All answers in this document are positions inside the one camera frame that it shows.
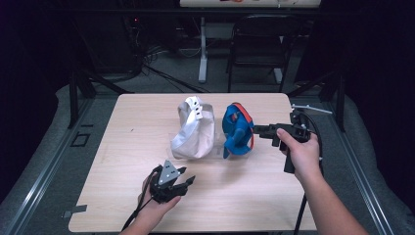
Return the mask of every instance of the black device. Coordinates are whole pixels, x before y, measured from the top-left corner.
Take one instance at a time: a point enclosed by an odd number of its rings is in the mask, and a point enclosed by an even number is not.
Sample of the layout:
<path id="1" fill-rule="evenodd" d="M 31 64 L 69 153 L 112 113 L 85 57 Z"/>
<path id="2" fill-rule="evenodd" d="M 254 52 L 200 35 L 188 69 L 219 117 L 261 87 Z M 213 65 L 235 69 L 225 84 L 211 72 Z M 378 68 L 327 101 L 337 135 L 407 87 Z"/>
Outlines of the black device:
<path id="1" fill-rule="evenodd" d="M 140 210 L 146 207 L 150 201 L 154 200 L 161 204 L 169 202 L 176 196 L 185 196 L 187 193 L 187 187 L 193 184 L 196 176 L 194 175 L 188 178 L 184 183 L 174 185 L 177 178 L 183 174 L 184 171 L 186 171 L 186 167 L 177 169 L 169 160 L 166 160 L 163 166 L 158 165 L 156 168 L 154 168 L 144 185 L 137 209 L 127 219 L 124 226 L 122 227 L 122 231 L 129 226 L 131 221 L 137 216 Z M 150 194 L 152 197 L 143 205 L 144 196 L 149 185 Z"/>
<path id="2" fill-rule="evenodd" d="M 259 138 L 264 139 L 272 139 L 272 146 L 280 147 L 281 151 L 287 151 L 287 158 L 284 165 L 284 171 L 288 173 L 294 173 L 295 168 L 293 162 L 291 161 L 290 149 L 287 148 L 287 145 L 284 142 L 281 142 L 280 138 L 277 136 L 277 129 L 283 128 L 288 133 L 290 133 L 293 138 L 295 138 L 300 143 L 307 142 L 311 136 L 311 130 L 309 129 L 309 125 L 311 124 L 313 127 L 314 132 L 317 134 L 318 138 L 318 145 L 319 145 L 319 152 L 320 152 L 320 170 L 321 173 L 324 175 L 323 172 L 323 143 L 320 138 L 320 132 L 317 128 L 316 123 L 314 120 L 306 113 L 315 113 L 317 115 L 326 114 L 330 115 L 332 112 L 320 110 L 316 108 L 312 108 L 310 106 L 296 106 L 292 105 L 293 111 L 290 113 L 290 120 L 291 124 L 285 123 L 276 123 L 276 124 L 269 124 L 269 125 L 254 125 L 253 133 L 259 134 Z M 299 216 L 297 218 L 296 227 L 294 229 L 294 235 L 298 235 L 300 231 L 300 224 L 302 219 L 302 214 L 304 213 L 305 204 L 307 202 L 307 198 L 304 196 L 302 197 L 302 202 L 300 206 Z"/>
<path id="3" fill-rule="evenodd" d="M 156 168 L 156 175 L 150 183 L 150 193 L 153 200 L 158 203 L 166 203 L 176 196 L 185 196 L 187 187 L 193 184 L 196 176 L 192 176 L 186 182 L 174 185 L 177 178 L 186 171 L 186 167 L 176 169 L 170 161 L 166 160 L 164 166 Z"/>
<path id="4" fill-rule="evenodd" d="M 269 124 L 269 125 L 254 125 L 254 134 L 259 134 L 259 138 L 272 139 L 273 147 L 280 147 L 281 151 L 287 151 L 287 158 L 284 165 L 284 172 L 294 173 L 295 168 L 291 161 L 290 150 L 287 145 L 277 136 L 277 129 L 283 128 L 290 133 L 300 143 L 307 142 L 310 139 L 311 131 L 308 129 L 308 118 L 301 114 L 301 111 L 293 110 L 290 113 L 292 124 Z"/>

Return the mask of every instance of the gray floor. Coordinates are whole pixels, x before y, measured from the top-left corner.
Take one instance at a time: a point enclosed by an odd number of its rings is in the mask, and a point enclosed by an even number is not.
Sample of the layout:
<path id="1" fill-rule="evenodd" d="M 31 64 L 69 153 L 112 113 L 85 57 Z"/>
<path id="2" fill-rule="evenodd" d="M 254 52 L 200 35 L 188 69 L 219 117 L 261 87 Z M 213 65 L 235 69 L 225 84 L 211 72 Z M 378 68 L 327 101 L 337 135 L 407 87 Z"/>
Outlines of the gray floor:
<path id="1" fill-rule="evenodd" d="M 207 82 L 198 82 L 199 57 L 160 52 L 149 65 L 194 86 L 212 93 L 226 92 L 225 73 L 227 50 L 213 42 L 208 47 Z M 300 62 L 302 47 L 298 47 L 292 59 L 284 92 L 295 89 L 294 77 Z M 195 51 L 183 51 L 186 55 Z M 273 74 L 267 70 L 238 71 L 239 81 L 256 85 L 234 85 L 234 92 L 275 92 Z M 164 78 L 146 69 L 133 78 L 118 82 L 118 86 L 136 93 L 191 92 L 172 86 Z M 68 130 L 69 89 L 64 87 L 57 96 L 58 111 L 42 143 L 39 145 L 23 175 L 0 207 L 0 234 L 70 234 L 69 217 L 65 211 L 75 206 L 88 169 L 116 102 L 116 94 L 101 84 L 95 84 L 98 96 L 93 100 L 80 97 L 81 116 L 77 126 Z M 295 104 L 310 104 L 317 108 L 332 109 L 331 103 L 320 103 L 316 98 L 319 88 L 307 91 L 301 97 L 291 99 Z M 324 143 L 324 167 L 326 179 L 342 201 L 364 225 L 370 234 L 415 234 L 415 219 L 406 205 L 389 190 L 376 169 L 376 156 L 358 110 L 346 99 L 346 133 L 340 133 L 329 116 L 313 116 Z M 76 134 L 88 134 L 84 147 L 72 147 Z M 356 174 L 357 168 L 364 172 Z"/>

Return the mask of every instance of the hand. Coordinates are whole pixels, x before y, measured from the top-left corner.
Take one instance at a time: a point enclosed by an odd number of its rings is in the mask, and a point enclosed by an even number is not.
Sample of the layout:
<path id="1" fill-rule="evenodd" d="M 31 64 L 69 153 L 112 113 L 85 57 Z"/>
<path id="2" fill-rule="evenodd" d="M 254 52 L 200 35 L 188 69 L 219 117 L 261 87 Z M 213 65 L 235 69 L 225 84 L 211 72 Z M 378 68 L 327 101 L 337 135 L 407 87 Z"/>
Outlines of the hand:
<path id="1" fill-rule="evenodd" d="M 319 167 L 318 137 L 311 133 L 310 139 L 305 143 L 298 142 L 293 136 L 282 128 L 277 129 L 277 136 L 290 149 L 291 160 L 296 168 L 296 178 L 300 183 L 314 175 L 321 175 Z"/>
<path id="2" fill-rule="evenodd" d="M 148 178 L 143 181 L 143 189 L 147 179 Z M 142 194 L 138 196 L 138 201 L 140 201 L 142 196 Z M 150 187 L 148 187 L 146 193 L 144 194 L 143 206 L 149 202 L 151 197 Z M 151 200 L 143 209 L 140 210 L 135 220 L 121 234 L 149 234 L 160 223 L 164 215 L 176 206 L 180 199 L 181 197 L 177 196 L 168 203 L 164 204 L 159 204 L 158 202 Z"/>

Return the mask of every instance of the black wall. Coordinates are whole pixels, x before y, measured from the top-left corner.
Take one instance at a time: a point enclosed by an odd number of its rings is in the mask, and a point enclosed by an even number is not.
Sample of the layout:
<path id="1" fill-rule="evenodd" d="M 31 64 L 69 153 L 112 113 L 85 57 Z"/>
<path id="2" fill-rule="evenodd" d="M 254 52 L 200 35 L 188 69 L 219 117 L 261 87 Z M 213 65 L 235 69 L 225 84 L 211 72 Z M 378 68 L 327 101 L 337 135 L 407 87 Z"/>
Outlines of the black wall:
<path id="1" fill-rule="evenodd" d="M 72 9 L 122 9 L 117 0 L 63 0 L 56 4 Z M 97 73 L 130 73 L 141 68 L 142 58 L 134 52 L 136 32 L 130 32 L 131 17 L 120 15 L 78 14 L 57 17 L 69 36 L 77 36 L 83 42 L 83 51 L 88 54 L 93 71 Z"/>
<path id="2" fill-rule="evenodd" d="M 346 76 L 372 138 L 378 169 L 415 212 L 415 7 L 390 4 L 372 19 Z"/>
<path id="3" fill-rule="evenodd" d="M 68 80 L 28 6 L 0 3 L 1 201 L 42 140 L 58 107 L 55 92 Z"/>

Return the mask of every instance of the table top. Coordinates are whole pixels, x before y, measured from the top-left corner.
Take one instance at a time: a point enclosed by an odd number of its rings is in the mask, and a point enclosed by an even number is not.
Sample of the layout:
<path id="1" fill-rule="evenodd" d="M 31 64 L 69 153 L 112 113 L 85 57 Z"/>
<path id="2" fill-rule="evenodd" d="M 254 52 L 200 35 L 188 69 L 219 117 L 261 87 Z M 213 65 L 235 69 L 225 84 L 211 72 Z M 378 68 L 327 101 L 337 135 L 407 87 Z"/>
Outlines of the table top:
<path id="1" fill-rule="evenodd" d="M 243 0 L 236 2 L 232 0 L 180 0 L 181 7 L 259 7 L 259 8 L 318 8 L 321 0 Z"/>
<path id="2" fill-rule="evenodd" d="M 196 179 L 154 232 L 294 230 L 303 190 L 283 172 L 285 156 L 271 140 L 256 135 L 252 151 L 227 160 L 221 154 L 196 161 L 171 156 L 169 143 L 180 129 L 177 106 L 194 95 L 212 104 L 218 135 L 232 102 L 240 102 L 255 124 L 290 123 L 289 99 L 279 93 L 121 95 L 77 202 L 86 211 L 72 215 L 71 232 L 120 231 L 137 207 L 143 180 L 165 160 L 187 167 L 177 183 Z M 316 229 L 308 206 L 300 229 Z"/>

